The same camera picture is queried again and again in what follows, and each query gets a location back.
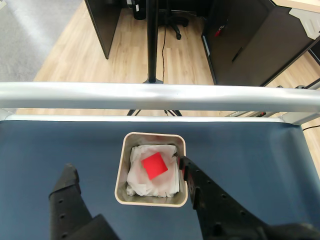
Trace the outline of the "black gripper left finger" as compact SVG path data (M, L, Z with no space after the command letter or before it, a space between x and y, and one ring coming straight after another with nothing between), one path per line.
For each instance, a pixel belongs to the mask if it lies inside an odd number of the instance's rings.
M116 240L103 215L93 217L82 196L77 169L70 163L49 194L51 240Z

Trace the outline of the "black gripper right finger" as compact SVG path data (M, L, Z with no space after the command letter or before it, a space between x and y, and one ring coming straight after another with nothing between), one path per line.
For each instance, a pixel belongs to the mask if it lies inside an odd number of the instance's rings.
M247 211L192 160L179 157L204 240L266 240L262 220Z

